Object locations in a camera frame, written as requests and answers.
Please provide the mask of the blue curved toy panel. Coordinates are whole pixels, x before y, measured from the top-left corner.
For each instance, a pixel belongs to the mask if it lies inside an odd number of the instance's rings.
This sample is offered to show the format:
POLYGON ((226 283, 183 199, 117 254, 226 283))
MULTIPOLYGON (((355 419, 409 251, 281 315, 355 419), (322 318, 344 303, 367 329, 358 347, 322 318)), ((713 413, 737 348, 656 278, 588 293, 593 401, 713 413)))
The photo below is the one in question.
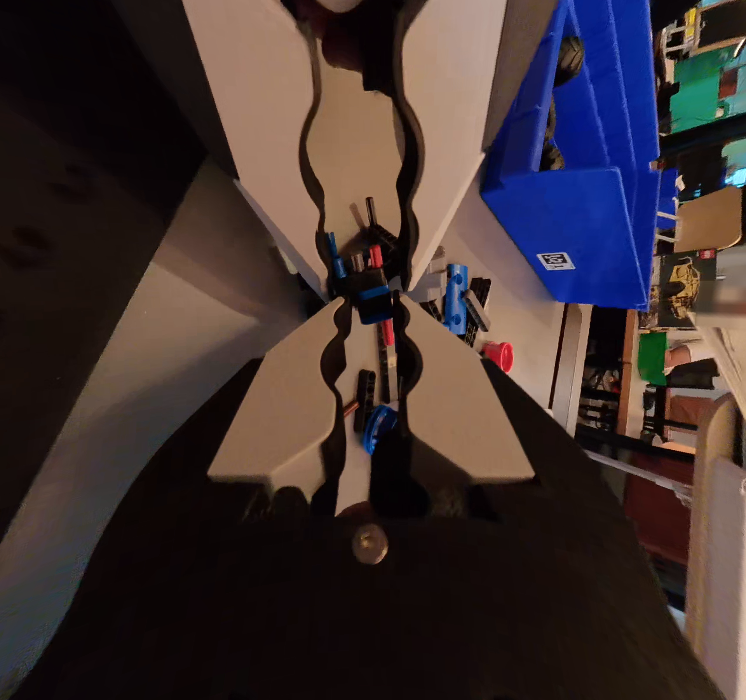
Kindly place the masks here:
POLYGON ((461 337, 467 329, 467 309, 463 295, 469 288, 469 269, 461 264, 447 266, 443 323, 453 334, 461 337))

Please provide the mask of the toy brick motor assembly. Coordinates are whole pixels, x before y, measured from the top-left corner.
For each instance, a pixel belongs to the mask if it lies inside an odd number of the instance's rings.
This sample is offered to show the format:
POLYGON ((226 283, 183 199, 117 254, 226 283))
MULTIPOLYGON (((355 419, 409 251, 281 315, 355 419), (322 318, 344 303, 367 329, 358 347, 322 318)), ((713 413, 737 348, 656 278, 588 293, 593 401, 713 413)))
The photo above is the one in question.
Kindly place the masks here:
POLYGON ((378 341, 380 400, 398 400, 401 386, 397 371, 393 294, 404 293, 416 304, 437 300, 443 314, 447 284, 447 257, 438 246, 415 286, 404 290, 401 281, 403 255, 399 238, 378 221, 375 201, 365 200, 368 225, 363 227, 359 247, 342 255, 332 232, 326 234, 331 256, 332 294, 343 295, 356 308, 362 325, 374 326, 378 341))

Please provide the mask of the grey desk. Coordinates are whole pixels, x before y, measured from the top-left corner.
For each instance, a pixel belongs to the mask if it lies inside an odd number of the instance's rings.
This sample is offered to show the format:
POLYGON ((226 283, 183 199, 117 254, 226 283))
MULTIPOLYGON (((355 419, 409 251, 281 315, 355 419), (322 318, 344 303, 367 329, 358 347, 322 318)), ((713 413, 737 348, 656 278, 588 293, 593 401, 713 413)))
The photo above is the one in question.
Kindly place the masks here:
MULTIPOLYGON (((570 429, 580 390, 571 377, 589 339, 590 306, 560 306, 509 240, 472 182, 443 238, 445 251, 490 278, 487 340, 511 342, 512 377, 570 429), (571 360, 565 369, 563 361, 571 360)), ((103 307, 113 276, 73 311, 61 286, 33 295, 51 307, 34 318, 40 348, 65 349, 71 367, 44 367, 21 421, 26 449, 42 430, 42 389, 63 400, 45 458, 2 540, 2 698, 12 698, 49 644, 78 590, 98 540, 157 450, 249 359, 288 335, 302 318, 301 291, 266 229, 226 173, 206 160, 136 286, 118 297, 96 342, 82 307, 103 307)))

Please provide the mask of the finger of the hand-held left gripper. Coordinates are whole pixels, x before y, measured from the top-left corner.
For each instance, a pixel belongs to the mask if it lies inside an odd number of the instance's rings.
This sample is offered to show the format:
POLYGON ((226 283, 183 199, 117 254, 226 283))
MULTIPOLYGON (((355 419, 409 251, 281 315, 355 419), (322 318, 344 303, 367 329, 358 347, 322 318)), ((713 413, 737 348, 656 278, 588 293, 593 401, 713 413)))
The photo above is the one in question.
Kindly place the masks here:
POLYGON ((416 142, 409 290, 424 275, 485 157, 508 0, 412 0, 399 30, 399 101, 416 142))
POLYGON ((181 0, 237 171, 236 185, 300 276, 329 300, 324 191, 307 138, 319 108, 312 32, 281 0, 181 0))

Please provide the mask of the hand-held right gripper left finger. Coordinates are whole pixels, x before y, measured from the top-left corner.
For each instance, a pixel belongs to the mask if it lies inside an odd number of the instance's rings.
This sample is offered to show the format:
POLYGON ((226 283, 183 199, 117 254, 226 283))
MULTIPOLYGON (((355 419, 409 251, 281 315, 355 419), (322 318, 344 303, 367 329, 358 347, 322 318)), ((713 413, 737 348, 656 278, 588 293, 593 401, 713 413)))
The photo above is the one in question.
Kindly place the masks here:
POLYGON ((207 470, 220 484, 254 484, 270 498, 298 490, 312 512, 337 514, 345 468, 344 399, 352 307, 337 297, 260 361, 207 470))

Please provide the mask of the small blue storage bin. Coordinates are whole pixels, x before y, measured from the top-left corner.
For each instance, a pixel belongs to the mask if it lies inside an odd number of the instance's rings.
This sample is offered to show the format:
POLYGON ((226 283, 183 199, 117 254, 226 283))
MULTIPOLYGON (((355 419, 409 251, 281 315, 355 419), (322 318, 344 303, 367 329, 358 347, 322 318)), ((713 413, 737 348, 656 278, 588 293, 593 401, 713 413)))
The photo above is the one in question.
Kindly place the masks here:
POLYGON ((678 169, 667 168, 661 172, 659 201, 657 211, 657 228, 660 230, 675 227, 676 210, 678 205, 678 188, 676 180, 678 169))

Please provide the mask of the dark grey toy beam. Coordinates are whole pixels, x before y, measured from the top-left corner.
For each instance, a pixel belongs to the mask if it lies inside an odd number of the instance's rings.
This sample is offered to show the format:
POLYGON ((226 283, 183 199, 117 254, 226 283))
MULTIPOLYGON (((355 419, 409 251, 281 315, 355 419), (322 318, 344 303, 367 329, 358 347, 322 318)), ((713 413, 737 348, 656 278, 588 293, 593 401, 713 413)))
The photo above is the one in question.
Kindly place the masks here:
POLYGON ((491 322, 477 294, 473 290, 467 289, 462 295, 462 302, 477 329, 481 332, 488 332, 491 328, 491 322))

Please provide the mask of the person's left hand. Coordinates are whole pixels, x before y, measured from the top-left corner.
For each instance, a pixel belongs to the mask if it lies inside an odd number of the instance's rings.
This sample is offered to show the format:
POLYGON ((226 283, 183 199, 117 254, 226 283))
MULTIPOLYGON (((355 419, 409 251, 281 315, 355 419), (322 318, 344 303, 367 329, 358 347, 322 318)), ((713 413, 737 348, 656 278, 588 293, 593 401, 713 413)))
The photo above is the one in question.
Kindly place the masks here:
POLYGON ((363 12, 328 11, 321 39, 324 59, 333 67, 365 75, 375 60, 375 27, 363 12))

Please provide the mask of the short black holed toy beam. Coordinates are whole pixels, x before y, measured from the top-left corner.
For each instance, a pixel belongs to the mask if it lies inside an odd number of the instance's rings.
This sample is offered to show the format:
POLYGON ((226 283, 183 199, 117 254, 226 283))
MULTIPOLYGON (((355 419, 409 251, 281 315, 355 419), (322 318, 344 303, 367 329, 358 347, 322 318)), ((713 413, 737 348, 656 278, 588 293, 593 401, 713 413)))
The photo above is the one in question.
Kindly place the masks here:
POLYGON ((353 429, 362 434, 372 412, 375 408, 375 387, 377 375, 370 369, 361 369, 358 374, 356 401, 357 409, 354 411, 353 429))

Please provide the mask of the tan wooden board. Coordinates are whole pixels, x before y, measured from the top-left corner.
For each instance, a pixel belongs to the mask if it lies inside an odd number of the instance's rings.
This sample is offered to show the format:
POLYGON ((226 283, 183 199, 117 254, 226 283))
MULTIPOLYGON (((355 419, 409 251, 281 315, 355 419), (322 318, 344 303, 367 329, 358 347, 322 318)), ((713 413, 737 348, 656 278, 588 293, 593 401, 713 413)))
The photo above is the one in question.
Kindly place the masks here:
POLYGON ((680 204, 674 252, 738 246, 744 240, 744 206, 744 188, 734 186, 680 204))

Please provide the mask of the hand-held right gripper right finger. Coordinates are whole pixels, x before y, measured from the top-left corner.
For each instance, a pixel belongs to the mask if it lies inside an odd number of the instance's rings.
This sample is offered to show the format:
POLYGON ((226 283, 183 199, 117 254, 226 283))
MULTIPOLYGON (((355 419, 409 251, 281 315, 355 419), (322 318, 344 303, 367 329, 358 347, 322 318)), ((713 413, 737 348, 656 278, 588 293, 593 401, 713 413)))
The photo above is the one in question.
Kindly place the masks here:
POLYGON ((378 517, 498 517, 490 490, 535 472, 475 350, 395 297, 401 394, 371 457, 378 517))

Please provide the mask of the blue toy wheel hub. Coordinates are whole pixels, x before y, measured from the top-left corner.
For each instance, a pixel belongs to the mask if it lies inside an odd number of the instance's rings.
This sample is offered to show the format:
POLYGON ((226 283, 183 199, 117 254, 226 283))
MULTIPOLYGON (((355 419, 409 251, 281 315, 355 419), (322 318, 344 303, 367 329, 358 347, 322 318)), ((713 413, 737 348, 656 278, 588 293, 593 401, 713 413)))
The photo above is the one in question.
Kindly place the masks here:
POLYGON ((396 428, 397 410, 387 405, 377 405, 363 427, 362 445, 369 456, 373 456, 379 441, 396 428))

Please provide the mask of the black dimpled mat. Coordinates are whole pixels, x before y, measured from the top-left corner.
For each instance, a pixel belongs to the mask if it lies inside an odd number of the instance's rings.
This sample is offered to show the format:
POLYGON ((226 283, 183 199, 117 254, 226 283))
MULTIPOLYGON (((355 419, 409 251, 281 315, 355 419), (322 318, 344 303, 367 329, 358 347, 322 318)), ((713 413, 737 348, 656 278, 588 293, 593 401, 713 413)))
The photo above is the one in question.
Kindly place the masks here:
POLYGON ((211 158, 181 0, 2 0, 2 538, 211 158))

